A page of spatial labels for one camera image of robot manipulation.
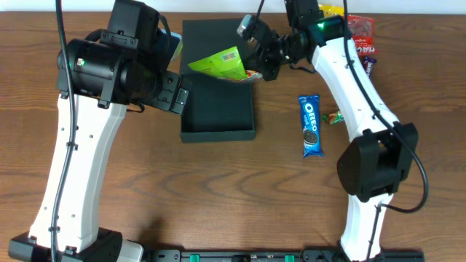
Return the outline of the yellow nuts bag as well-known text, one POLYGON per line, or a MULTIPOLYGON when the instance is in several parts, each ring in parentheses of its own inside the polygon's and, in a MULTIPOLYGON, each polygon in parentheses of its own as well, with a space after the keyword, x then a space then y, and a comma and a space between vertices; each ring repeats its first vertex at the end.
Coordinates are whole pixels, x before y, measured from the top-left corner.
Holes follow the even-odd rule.
POLYGON ((323 12, 324 17, 331 17, 335 15, 344 17, 343 7, 339 7, 339 6, 332 5, 332 4, 320 4, 319 9, 320 11, 323 12))

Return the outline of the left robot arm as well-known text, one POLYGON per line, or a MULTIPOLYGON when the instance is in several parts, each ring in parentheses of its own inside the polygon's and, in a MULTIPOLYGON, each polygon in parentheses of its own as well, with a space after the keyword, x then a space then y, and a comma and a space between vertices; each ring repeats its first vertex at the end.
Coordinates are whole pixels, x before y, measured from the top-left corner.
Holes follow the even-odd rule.
POLYGON ((99 203, 117 130, 146 108, 181 115, 189 96, 168 70, 180 35, 140 1, 114 3, 107 28, 60 38, 58 132, 41 207, 30 229, 9 242, 19 261, 149 261, 151 253, 101 228, 99 203))

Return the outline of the green Haribo gummy bag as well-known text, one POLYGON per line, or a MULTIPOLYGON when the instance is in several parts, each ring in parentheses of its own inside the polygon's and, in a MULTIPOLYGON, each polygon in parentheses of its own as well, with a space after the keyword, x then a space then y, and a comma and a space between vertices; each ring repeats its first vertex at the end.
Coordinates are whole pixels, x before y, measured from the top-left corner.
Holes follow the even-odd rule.
POLYGON ((233 82, 254 82, 262 79, 261 73, 245 69, 237 47, 189 63, 188 67, 198 73, 233 82))

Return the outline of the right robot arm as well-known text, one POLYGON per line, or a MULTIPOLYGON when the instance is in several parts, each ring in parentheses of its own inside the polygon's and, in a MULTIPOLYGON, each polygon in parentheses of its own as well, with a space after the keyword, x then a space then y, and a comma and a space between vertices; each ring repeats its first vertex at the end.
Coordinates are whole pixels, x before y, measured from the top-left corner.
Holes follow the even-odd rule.
POLYGON ((346 124, 349 145, 340 156, 337 174, 347 192, 346 225, 339 248, 327 252, 334 261, 423 261, 419 251, 384 251, 379 243, 385 213, 418 164, 415 126, 402 124, 385 105, 358 58, 348 14, 327 17, 316 1, 287 1, 292 33, 273 31, 258 15, 246 15, 237 33, 255 40, 245 67, 267 81, 280 67, 307 60, 327 84, 346 124))

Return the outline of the blue Oreo pack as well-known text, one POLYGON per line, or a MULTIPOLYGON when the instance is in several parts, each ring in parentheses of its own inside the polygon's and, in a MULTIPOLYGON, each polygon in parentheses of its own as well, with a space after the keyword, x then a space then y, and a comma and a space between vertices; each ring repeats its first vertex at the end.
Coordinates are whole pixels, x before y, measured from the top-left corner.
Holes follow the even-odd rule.
POLYGON ((298 102, 303 133, 303 157, 323 156, 320 139, 320 96, 301 95, 298 102))

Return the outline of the black box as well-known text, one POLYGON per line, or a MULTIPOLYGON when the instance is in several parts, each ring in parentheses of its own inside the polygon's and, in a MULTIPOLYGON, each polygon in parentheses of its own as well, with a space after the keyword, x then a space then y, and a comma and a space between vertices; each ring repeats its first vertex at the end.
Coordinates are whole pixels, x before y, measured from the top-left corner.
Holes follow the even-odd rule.
POLYGON ((256 136, 253 84, 197 73, 189 64, 230 47, 241 55, 247 44, 237 35, 239 18, 183 21, 180 73, 189 90, 181 116, 184 143, 252 140, 256 136))

